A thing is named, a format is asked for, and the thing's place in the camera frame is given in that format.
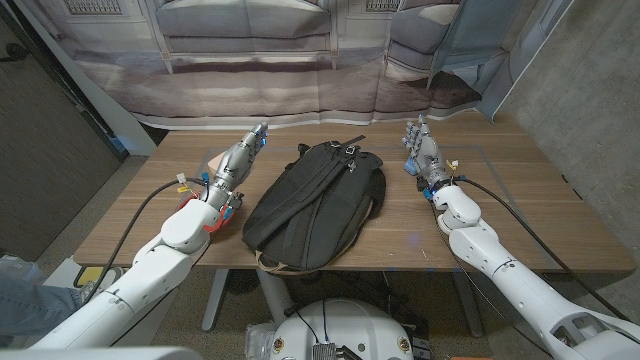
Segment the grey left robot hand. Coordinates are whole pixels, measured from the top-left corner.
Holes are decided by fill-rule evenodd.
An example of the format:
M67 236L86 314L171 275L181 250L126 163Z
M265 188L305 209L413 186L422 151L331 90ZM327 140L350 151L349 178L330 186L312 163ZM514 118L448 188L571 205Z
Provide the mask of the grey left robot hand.
M204 202L216 210L227 202L233 190L250 174L257 154L266 144L267 131L266 122L258 123L241 141L218 156L220 161L214 166L213 179L201 196Z

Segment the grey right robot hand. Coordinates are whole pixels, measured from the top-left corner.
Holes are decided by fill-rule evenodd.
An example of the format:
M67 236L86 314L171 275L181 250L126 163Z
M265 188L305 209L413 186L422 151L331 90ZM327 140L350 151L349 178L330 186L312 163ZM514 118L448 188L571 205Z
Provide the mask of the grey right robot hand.
M450 185L445 160L424 117L420 115L417 124L408 122L405 131L402 143L409 155L404 170L417 179L418 190L433 195Z

